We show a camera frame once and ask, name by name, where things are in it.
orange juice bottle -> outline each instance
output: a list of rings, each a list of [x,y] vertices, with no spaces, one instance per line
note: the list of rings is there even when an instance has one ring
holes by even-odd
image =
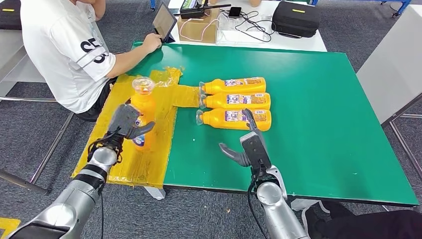
[[[267,131],[271,127],[271,112],[264,109],[251,110],[256,121],[258,129]],[[212,111],[197,111],[197,124],[209,124],[214,128],[244,129],[248,130],[246,125],[246,116],[242,109],[223,109],[218,108]]]
[[[138,126],[144,126],[155,121],[155,101],[151,93],[154,89],[154,82],[148,77],[138,77],[132,81],[136,93],[130,98],[130,103],[140,112],[136,121]],[[133,139],[136,148],[141,151],[149,151],[155,143],[155,127],[148,133]]]
[[[215,79],[211,82],[199,83],[200,91],[208,95],[214,95],[220,92],[244,93],[244,92],[265,92],[266,84],[263,77],[252,77],[234,80]]]
[[[217,93],[213,96],[200,95],[199,107],[225,109],[264,109],[269,110],[269,93]]]

green tabletop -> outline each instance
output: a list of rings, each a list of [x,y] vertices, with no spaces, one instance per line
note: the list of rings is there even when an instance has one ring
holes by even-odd
[[[181,85],[266,79],[272,126],[264,137],[288,194],[418,204],[345,54],[167,44],[129,73],[166,66],[184,69]],[[198,126],[196,111],[178,109],[164,184],[246,191],[250,170],[218,147],[241,150],[246,131]]]

floor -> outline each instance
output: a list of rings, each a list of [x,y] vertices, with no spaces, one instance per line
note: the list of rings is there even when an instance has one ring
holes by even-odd
[[[421,0],[413,3],[422,4]],[[107,11],[99,22],[109,49],[129,50],[134,40],[152,32],[155,15],[148,0],[108,0]],[[347,53],[357,71],[395,23],[389,4],[376,1],[320,0],[320,32],[328,51]],[[52,97],[45,84],[18,83],[9,96]],[[411,109],[422,113],[422,106]],[[66,119],[68,111],[58,104],[0,102],[1,167],[30,179],[40,160]],[[51,189],[40,196],[0,180],[0,217],[27,222],[47,207],[70,181],[93,123],[74,117],[38,185]],[[422,164],[422,121],[400,119],[398,126]],[[422,181],[407,159],[391,129],[385,133],[418,199],[422,201]],[[255,211],[262,221],[256,200]],[[377,205],[346,204],[356,214],[380,212]],[[101,238],[101,218],[97,205],[83,232],[83,238]],[[165,200],[157,201],[140,187],[107,185],[104,190],[105,238],[261,238],[244,195],[206,191],[168,190]]]

black pants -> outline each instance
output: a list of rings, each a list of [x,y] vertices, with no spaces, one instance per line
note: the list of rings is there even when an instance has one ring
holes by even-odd
[[[329,239],[422,239],[422,215],[410,210],[355,216],[341,204],[323,203],[329,222],[316,229]]]
[[[116,80],[117,77],[109,79],[101,90],[100,96],[93,106],[89,110],[75,115],[84,121],[96,122],[101,110],[103,109],[104,103],[106,103],[107,97],[110,94],[110,84],[114,85]]]

white table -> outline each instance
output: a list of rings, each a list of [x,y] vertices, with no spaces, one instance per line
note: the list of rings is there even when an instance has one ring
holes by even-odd
[[[23,47],[22,32],[0,30],[0,97],[16,82],[45,82]]]
[[[183,4],[184,0],[170,0],[169,8],[180,8]],[[258,7],[252,7],[249,4],[248,0],[219,0],[217,2],[218,5],[220,4],[231,4],[232,6],[239,6],[242,8],[242,11],[245,13],[251,11],[258,11],[259,16],[264,17],[265,19],[271,19],[274,10],[276,9],[277,5],[280,3],[279,1],[267,1],[263,0]],[[271,23],[270,22],[263,22],[260,24],[267,28],[267,32],[271,32]],[[316,31],[316,34],[311,38],[301,38],[301,39],[294,39],[285,36],[281,36],[277,33],[272,35],[272,39],[270,42],[267,43],[253,43],[253,42],[242,42],[242,39],[249,38],[247,35],[239,32],[239,34],[233,34],[230,36],[226,35],[226,39],[217,36],[217,39],[221,39],[217,41],[216,44],[209,44],[209,43],[200,43],[200,42],[189,42],[189,41],[180,41],[179,39],[179,29],[176,25],[173,30],[171,31],[173,38],[176,40],[176,43],[181,44],[191,44],[191,45],[218,45],[218,46],[237,46],[237,47],[254,47],[254,48],[269,48],[269,49],[284,49],[284,50],[303,50],[303,51],[322,51],[326,52],[327,49],[324,45],[324,42],[321,38],[319,31]]]
[[[422,99],[422,5],[409,5],[357,72],[366,97],[382,126],[390,125],[419,177],[422,167],[395,124]]]

